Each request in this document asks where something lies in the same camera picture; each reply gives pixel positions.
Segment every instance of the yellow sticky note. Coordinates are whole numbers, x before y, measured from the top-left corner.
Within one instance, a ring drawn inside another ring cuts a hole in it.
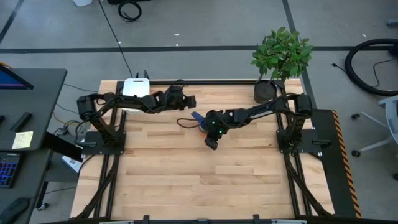
[[[17,133],[15,135],[14,143],[12,144],[12,149],[23,149],[30,147],[32,142],[33,131],[25,131]]]

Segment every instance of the concrete floor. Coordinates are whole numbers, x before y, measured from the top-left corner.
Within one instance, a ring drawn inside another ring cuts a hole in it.
[[[16,68],[66,68],[65,83],[97,90],[100,80],[125,79],[129,72],[119,52],[81,52],[79,48],[115,48],[117,43],[97,0],[76,7],[72,0],[19,0],[23,2],[4,38],[4,49],[75,49],[76,53],[0,53],[0,61]],[[396,38],[398,28],[386,27],[387,19],[398,17],[395,0],[286,0],[294,23],[285,13],[285,0],[152,0],[140,2],[142,17],[134,23],[120,20],[117,10],[106,1],[104,9],[122,47],[179,47],[256,45],[271,29],[281,26],[300,31],[315,46],[354,46],[375,38]],[[0,30],[18,4],[0,1]],[[156,78],[256,78],[250,65],[251,50],[126,52],[133,73],[146,69]],[[365,93],[335,67],[343,67],[348,52],[314,52],[308,76],[318,108],[337,110],[347,150],[359,149],[382,141],[388,134],[366,118],[356,121],[350,115],[365,111],[385,121],[378,107],[381,97]],[[375,82],[372,65],[389,58],[386,52],[360,52],[353,67],[363,80]],[[380,88],[398,89],[397,61],[377,66]],[[65,86],[58,103],[77,111],[76,99],[84,92]],[[56,107],[58,118],[67,121],[77,115]],[[51,120],[49,131],[60,123]],[[359,204],[365,218],[398,220],[398,172],[396,145],[365,152],[349,158]],[[49,190],[71,187],[76,183],[52,183]],[[66,220],[73,203],[74,190],[49,194],[50,208],[34,212],[31,223]]]

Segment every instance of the yellow and black hazard tape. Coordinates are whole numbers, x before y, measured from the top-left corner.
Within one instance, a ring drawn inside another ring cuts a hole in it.
[[[354,203],[355,214],[356,214],[357,218],[361,218],[361,211],[359,209],[358,198],[356,197],[355,188],[354,188],[353,175],[351,174],[351,169],[349,168],[347,151],[346,151],[346,147],[344,145],[343,134],[341,133],[341,128],[340,128],[340,123],[338,121],[337,112],[334,110],[332,110],[331,112],[333,113],[333,117],[335,119],[336,132],[337,132],[337,136],[338,136],[338,141],[340,143],[341,155],[343,156],[343,162],[344,162],[344,166],[346,169],[349,190],[351,192],[351,197],[352,197],[353,203]]]

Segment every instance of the wooden table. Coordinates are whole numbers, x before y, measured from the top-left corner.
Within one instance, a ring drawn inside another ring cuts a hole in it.
[[[288,93],[303,92],[298,79],[285,84]],[[151,92],[168,87],[152,86]],[[99,92],[115,88],[116,81],[106,80]],[[212,109],[249,108],[256,104],[253,86],[190,85],[183,92],[196,96],[196,108],[127,116],[126,150],[119,163],[112,220],[142,220],[143,215],[150,215],[151,220],[252,219],[253,214],[293,218],[275,115],[228,131],[216,151],[205,145],[205,135],[197,128],[183,129],[176,124],[177,118],[192,118],[192,111],[204,115]],[[104,117],[109,120],[110,113]],[[305,127],[312,127],[310,120]],[[78,215],[96,192],[102,161],[103,156],[95,156],[85,164],[71,217]],[[321,162],[308,154],[301,154],[301,161],[308,188],[333,213]],[[296,189],[304,214],[302,196]]]

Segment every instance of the computer monitor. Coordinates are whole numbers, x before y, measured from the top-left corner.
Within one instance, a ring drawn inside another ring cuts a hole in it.
[[[33,85],[0,65],[0,90],[33,90]]]

